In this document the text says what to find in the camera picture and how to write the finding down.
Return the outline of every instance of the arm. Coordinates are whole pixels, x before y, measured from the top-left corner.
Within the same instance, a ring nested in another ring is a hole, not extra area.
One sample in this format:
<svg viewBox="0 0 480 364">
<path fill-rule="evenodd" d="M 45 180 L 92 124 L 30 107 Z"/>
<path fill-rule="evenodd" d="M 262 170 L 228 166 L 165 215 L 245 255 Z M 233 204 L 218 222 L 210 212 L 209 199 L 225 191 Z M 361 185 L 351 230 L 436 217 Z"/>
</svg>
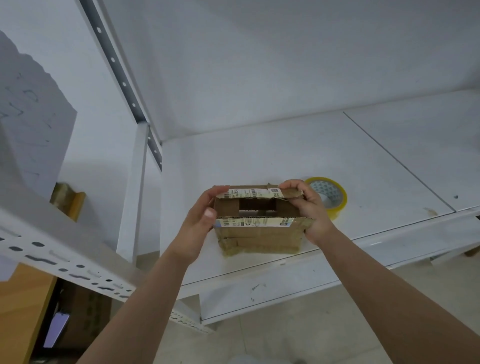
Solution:
<svg viewBox="0 0 480 364">
<path fill-rule="evenodd" d="M 78 364 L 151 364 L 188 266 L 200 254 L 216 212 L 211 200 L 228 186 L 205 191 L 190 209 L 177 237 L 157 260 L 145 282 L 98 335 Z"/>
<path fill-rule="evenodd" d="M 340 279 L 393 363 L 480 363 L 480 337 L 434 301 L 378 263 L 335 228 L 320 196 L 301 180 L 290 202 L 314 218 L 306 230 Z"/>
</svg>

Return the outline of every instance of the left hand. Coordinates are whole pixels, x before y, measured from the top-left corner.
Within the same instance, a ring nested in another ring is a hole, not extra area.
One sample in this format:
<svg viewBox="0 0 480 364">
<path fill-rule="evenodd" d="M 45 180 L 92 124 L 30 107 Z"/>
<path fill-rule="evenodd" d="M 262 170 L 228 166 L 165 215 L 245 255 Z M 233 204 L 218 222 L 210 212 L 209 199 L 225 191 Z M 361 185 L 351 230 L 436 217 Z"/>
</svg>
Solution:
<svg viewBox="0 0 480 364">
<path fill-rule="evenodd" d="M 213 186 L 203 192 L 189 210 L 179 233 L 168 247 L 186 263 L 191 264 L 198 258 L 205 237 L 216 219 L 216 211 L 209 206 L 217 195 L 227 192 L 228 188 L 229 186 Z"/>
</svg>

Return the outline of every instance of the tape roll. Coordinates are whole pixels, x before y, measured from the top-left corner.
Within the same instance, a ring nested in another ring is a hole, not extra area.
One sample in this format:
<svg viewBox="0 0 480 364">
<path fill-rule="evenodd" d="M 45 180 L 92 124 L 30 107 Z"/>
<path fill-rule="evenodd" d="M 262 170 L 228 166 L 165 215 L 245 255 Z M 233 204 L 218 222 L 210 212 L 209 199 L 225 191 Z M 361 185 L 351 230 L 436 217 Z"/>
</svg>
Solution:
<svg viewBox="0 0 480 364">
<path fill-rule="evenodd" d="M 305 182 L 322 197 L 328 217 L 335 220 L 347 204 L 347 192 L 339 183 L 326 177 L 311 177 Z"/>
</svg>

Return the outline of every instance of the forearm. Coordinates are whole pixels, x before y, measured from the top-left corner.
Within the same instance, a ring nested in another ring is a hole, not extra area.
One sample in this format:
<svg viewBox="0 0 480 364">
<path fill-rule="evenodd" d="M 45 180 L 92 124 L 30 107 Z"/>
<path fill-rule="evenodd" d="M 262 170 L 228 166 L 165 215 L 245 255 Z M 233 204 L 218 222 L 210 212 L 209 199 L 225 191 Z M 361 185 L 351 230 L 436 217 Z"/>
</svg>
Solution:
<svg viewBox="0 0 480 364">
<path fill-rule="evenodd" d="M 479 336 L 344 234 L 318 245 L 394 363 L 479 362 Z"/>
<path fill-rule="evenodd" d="M 78 364 L 151 364 L 187 267 L 167 249 Z"/>
</svg>

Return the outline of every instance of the scuff mark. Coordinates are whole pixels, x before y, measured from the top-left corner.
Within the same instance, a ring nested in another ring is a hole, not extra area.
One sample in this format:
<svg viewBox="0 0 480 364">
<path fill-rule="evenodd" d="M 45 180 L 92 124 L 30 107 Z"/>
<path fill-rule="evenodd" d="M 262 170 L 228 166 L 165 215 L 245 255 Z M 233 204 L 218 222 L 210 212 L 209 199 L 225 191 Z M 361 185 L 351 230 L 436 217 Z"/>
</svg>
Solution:
<svg viewBox="0 0 480 364">
<path fill-rule="evenodd" d="M 438 216 L 438 213 L 437 213 L 435 210 L 431 209 L 431 208 L 424 207 L 423 209 L 424 209 L 425 211 L 427 211 L 428 216 L 430 216 L 430 217 L 432 217 L 432 218 L 435 217 L 435 216 Z"/>
</svg>

